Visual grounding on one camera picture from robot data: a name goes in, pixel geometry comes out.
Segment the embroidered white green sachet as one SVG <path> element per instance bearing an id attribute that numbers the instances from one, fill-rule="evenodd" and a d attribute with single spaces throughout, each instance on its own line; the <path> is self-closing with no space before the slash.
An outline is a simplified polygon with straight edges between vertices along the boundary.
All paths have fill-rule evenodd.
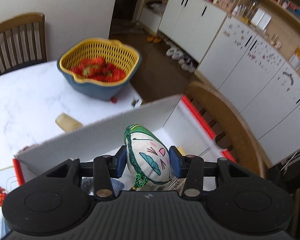
<path id="1" fill-rule="evenodd" d="M 135 181 L 131 190 L 146 185 L 167 185 L 174 174 L 170 166 L 167 147 L 147 128 L 133 124 L 125 129 L 127 166 Z"/>

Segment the red white cardboard box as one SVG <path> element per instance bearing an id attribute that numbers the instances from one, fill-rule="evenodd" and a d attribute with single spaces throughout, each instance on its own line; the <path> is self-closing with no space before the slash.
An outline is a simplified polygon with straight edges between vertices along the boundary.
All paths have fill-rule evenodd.
<path id="1" fill-rule="evenodd" d="M 234 161 L 228 150 L 216 145 L 216 134 L 188 97 L 175 95 L 19 151 L 13 159 L 18 184 L 23 185 L 68 159 L 86 162 L 114 154 L 129 142 L 141 141 L 145 129 L 167 148 L 179 147 L 205 161 L 215 162 L 221 157 Z"/>

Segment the shiny foil snack bag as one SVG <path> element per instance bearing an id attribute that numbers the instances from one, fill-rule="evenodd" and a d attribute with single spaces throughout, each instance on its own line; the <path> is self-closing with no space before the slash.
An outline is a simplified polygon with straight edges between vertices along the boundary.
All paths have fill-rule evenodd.
<path id="1" fill-rule="evenodd" d="M 163 191 L 176 191 L 179 196 L 182 195 L 185 186 L 186 178 L 174 177 L 164 188 Z"/>

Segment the wooden chair near box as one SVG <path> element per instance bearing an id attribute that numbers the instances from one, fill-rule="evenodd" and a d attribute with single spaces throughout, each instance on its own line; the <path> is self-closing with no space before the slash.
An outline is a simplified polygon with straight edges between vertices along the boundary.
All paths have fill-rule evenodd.
<path id="1" fill-rule="evenodd" d="M 198 116 L 212 132 L 212 139 L 230 160 L 266 178 L 267 167 L 248 125 L 234 106 L 209 86 L 192 82 L 185 93 Z"/>

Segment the yellow blue strainer basket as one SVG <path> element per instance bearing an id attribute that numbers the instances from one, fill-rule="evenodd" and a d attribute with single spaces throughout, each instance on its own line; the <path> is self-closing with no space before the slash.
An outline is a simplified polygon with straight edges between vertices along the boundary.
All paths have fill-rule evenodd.
<path id="1" fill-rule="evenodd" d="M 118 40 L 87 38 L 57 61 L 57 68 L 76 91 L 110 100 L 137 71 L 142 61 L 138 50 Z"/>

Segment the strawberries in basket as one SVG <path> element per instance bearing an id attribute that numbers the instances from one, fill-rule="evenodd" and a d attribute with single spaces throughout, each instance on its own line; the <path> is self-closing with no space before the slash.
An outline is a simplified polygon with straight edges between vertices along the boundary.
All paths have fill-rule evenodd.
<path id="1" fill-rule="evenodd" d="M 104 57 L 83 59 L 70 69 L 78 76 L 100 82 L 118 82 L 126 77 L 125 72 L 116 65 L 107 62 Z"/>

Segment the white shoes on floor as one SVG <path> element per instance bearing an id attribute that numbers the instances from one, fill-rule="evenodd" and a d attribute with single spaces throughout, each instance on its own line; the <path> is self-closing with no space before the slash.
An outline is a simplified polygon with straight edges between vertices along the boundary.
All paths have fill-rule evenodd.
<path id="1" fill-rule="evenodd" d="M 196 64 L 192 57 L 187 55 L 184 51 L 177 47 L 171 47 L 166 51 L 166 56 L 172 60 L 177 61 L 180 68 L 186 72 L 194 73 L 196 70 Z"/>

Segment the white cabinet row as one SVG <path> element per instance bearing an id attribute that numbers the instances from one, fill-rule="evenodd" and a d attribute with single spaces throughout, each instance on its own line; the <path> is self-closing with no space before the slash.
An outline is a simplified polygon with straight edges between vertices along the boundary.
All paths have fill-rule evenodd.
<path id="1" fill-rule="evenodd" d="M 205 0 L 168 0 L 158 31 L 198 62 L 271 164 L 300 157 L 300 75 L 261 35 Z"/>

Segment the yellow slippers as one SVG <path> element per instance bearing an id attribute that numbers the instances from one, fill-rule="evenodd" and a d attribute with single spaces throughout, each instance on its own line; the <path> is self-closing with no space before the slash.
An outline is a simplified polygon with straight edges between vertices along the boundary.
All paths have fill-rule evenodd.
<path id="1" fill-rule="evenodd" d="M 147 36 L 147 42 L 159 43 L 159 42 L 161 42 L 161 37 L 160 36 L 155 36 L 155 35 L 148 35 Z"/>

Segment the wooden chair far side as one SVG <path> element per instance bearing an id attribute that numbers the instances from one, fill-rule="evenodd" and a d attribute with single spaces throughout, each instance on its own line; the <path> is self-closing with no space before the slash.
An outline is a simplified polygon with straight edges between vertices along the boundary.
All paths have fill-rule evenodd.
<path id="1" fill-rule="evenodd" d="M 0 76 L 46 61 L 43 13 L 29 12 L 0 23 Z"/>

